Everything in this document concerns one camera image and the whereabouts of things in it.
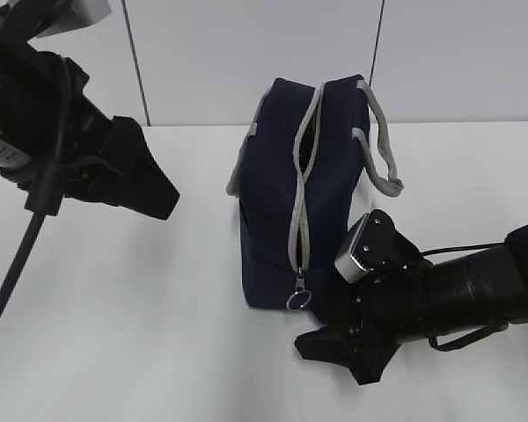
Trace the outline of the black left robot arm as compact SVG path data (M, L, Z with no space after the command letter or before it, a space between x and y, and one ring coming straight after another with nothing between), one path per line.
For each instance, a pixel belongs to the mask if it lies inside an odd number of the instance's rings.
M27 194L26 209L57 215L66 198L166 220L176 187L140 125L109 117L84 93L89 75L31 40L97 24L106 1L10 1L0 6L0 176Z

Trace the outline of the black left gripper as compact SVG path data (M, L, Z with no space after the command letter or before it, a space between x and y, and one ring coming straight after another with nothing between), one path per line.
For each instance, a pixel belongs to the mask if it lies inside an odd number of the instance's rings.
M143 129L129 117L109 119L84 95L88 76L61 56L45 59L37 115L25 140L27 210L57 215L62 200L124 207L159 220L180 193L158 166Z

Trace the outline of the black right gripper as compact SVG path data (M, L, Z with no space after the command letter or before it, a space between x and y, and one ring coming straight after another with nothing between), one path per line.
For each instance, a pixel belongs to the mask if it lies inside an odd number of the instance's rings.
M297 336L295 348L304 360L350 365L359 385L379 382L398 344L431 337L431 262L337 258L334 268L340 283L316 306L324 326Z

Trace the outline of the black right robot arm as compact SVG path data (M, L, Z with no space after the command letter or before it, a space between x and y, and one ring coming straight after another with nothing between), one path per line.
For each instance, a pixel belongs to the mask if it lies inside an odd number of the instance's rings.
M528 324L528 225L498 244L439 264L382 210L349 230L334 261L341 288L316 309L321 327L296 338L305 360L345 367L378 382L406 343L451 352Z

